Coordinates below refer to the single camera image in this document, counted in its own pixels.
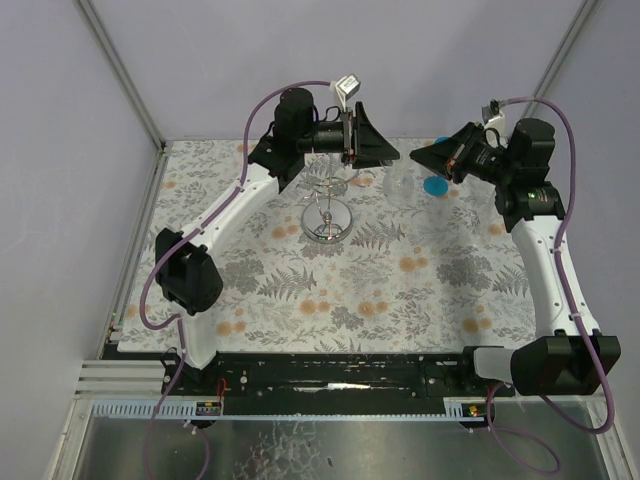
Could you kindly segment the blue plastic wine glass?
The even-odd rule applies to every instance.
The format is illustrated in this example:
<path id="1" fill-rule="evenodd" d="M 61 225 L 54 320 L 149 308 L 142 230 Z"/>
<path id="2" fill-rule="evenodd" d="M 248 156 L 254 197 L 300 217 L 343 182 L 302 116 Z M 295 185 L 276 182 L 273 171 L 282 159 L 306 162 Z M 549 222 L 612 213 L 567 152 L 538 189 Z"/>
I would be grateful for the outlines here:
<path id="1" fill-rule="evenodd" d="M 439 176 L 430 176 L 423 182 L 424 191 L 433 197 L 443 197 L 448 193 L 447 181 Z"/>

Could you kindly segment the clear wine glass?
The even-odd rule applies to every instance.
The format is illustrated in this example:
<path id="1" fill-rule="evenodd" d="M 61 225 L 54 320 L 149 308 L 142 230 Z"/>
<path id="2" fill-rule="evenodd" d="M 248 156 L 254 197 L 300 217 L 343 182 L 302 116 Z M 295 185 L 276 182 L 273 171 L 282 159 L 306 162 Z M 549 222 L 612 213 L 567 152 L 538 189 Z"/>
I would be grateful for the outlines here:
<path id="1" fill-rule="evenodd" d="M 395 160 L 387 167 L 382 190 L 390 202 L 402 203 L 411 198 L 414 181 L 409 160 L 406 158 Z"/>

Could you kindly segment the clear champagne flute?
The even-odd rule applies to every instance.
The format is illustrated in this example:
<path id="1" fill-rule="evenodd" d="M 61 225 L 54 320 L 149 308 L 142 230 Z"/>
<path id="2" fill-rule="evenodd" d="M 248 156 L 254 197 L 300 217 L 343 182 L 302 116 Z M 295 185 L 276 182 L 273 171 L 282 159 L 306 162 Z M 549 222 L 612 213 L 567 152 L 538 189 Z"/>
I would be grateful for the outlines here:
<path id="1" fill-rule="evenodd" d="M 501 236 L 505 233 L 505 225 L 502 215 L 495 205 L 496 192 L 493 186 L 487 189 L 487 199 L 482 208 L 486 230 L 489 236 Z"/>

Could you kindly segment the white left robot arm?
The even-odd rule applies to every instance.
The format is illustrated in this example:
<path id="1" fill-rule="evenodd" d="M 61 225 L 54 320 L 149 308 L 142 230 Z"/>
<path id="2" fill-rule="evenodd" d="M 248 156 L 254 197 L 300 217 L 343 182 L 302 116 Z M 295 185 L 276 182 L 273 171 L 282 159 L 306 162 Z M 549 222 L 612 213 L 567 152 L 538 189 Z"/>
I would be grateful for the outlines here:
<path id="1" fill-rule="evenodd" d="M 356 170 L 386 166 L 400 157 L 361 102 L 340 106 L 334 120 L 319 119 L 312 85 L 303 81 L 273 92 L 278 101 L 274 119 L 255 148 L 245 150 L 237 179 L 190 224 L 177 231 L 165 228 L 156 237 L 149 280 L 174 306 L 179 351 L 192 368 L 206 367 L 217 353 L 215 331 L 205 319 L 223 290 L 217 257 L 263 205 L 294 181 L 306 155 L 337 154 Z"/>

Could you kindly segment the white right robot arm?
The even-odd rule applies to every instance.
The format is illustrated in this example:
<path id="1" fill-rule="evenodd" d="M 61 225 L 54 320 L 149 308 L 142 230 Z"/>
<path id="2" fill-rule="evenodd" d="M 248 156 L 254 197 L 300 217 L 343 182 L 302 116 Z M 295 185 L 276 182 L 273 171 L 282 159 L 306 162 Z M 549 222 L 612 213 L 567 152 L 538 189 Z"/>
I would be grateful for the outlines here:
<path id="1" fill-rule="evenodd" d="M 522 395 L 591 395 L 621 355 L 603 334 L 582 295 L 560 228 L 567 219 L 558 190 L 546 179 L 554 127 L 539 119 L 516 123 L 506 145 L 467 123 L 448 139 L 411 152 L 411 159 L 455 184 L 467 176 L 495 188 L 495 205 L 522 258 L 536 338 L 518 349 L 467 347 L 474 374 L 513 385 Z"/>

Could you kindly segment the chrome wine glass rack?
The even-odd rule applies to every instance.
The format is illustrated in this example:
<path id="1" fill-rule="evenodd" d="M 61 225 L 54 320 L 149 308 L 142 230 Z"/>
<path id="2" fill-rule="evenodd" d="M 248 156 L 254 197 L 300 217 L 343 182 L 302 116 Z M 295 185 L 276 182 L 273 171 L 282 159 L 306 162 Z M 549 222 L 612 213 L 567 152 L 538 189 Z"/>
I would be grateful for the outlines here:
<path id="1" fill-rule="evenodd" d="M 354 214 L 346 195 L 354 189 L 370 186 L 376 174 L 343 164 L 336 153 L 307 153 L 295 187 L 303 194 L 305 208 L 300 225 L 306 236 L 319 244 L 343 241 L 354 225 Z"/>

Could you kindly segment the floral tablecloth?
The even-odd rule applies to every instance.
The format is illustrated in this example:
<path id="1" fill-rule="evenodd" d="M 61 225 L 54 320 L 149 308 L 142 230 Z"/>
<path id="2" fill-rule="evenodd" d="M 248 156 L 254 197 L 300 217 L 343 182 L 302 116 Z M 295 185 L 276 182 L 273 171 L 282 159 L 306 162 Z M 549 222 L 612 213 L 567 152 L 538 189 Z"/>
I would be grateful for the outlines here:
<path id="1" fill-rule="evenodd" d="M 476 178 L 443 197 L 416 188 L 402 203 L 385 173 L 346 195 L 355 222 L 342 242 L 303 232 L 296 180 L 230 239 L 215 264 L 223 292 L 205 319 L 224 351 L 458 351 L 516 348 L 535 336 L 523 262 L 511 237 L 489 236 Z"/>

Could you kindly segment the aluminium frame post left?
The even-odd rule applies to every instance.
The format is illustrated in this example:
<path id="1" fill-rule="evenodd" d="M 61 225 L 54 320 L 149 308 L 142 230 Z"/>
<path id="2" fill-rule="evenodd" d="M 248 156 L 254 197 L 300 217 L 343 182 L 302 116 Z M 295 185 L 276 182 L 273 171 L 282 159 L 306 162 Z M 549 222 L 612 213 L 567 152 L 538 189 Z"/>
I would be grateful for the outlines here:
<path id="1" fill-rule="evenodd" d="M 136 87 L 129 71 L 119 54 L 116 45 L 109 35 L 94 2 L 90 0 L 75 1 L 80 13 L 84 17 L 87 26 L 94 35 L 95 40 L 106 57 L 106 60 L 120 85 L 127 101 L 140 121 L 144 132 L 157 151 L 163 151 L 166 139 L 161 134 L 156 122 L 153 120 L 138 88 Z"/>

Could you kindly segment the aluminium frame post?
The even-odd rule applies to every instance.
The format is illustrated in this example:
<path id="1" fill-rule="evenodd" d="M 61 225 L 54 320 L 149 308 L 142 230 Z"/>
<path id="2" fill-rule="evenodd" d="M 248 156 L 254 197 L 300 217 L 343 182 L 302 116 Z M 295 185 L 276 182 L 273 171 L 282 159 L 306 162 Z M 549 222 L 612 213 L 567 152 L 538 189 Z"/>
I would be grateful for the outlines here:
<path id="1" fill-rule="evenodd" d="M 140 121 L 144 132 L 157 151 L 163 151 L 166 139 L 161 134 L 156 122 L 153 120 L 138 88 L 136 87 L 129 71 L 119 54 L 116 45 L 109 35 L 94 2 L 90 0 L 75 1 L 80 13 L 84 17 L 87 26 L 94 35 L 95 40 L 106 57 L 106 60 L 120 85 L 127 101 Z"/>
<path id="2" fill-rule="evenodd" d="M 549 92 L 565 60 L 601 4 L 601 0 L 583 0 L 580 3 L 533 91 L 534 97 L 544 97 Z"/>

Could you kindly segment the aluminium frame post right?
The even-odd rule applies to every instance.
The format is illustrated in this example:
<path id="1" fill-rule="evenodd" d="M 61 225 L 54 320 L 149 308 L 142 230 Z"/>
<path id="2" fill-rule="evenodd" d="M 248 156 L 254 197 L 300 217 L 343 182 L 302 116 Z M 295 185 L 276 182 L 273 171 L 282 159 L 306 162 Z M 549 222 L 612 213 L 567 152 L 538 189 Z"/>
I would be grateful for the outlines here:
<path id="1" fill-rule="evenodd" d="M 544 97 L 549 92 L 565 60 L 601 4 L 601 0 L 583 0 L 580 3 L 533 91 L 534 97 Z"/>

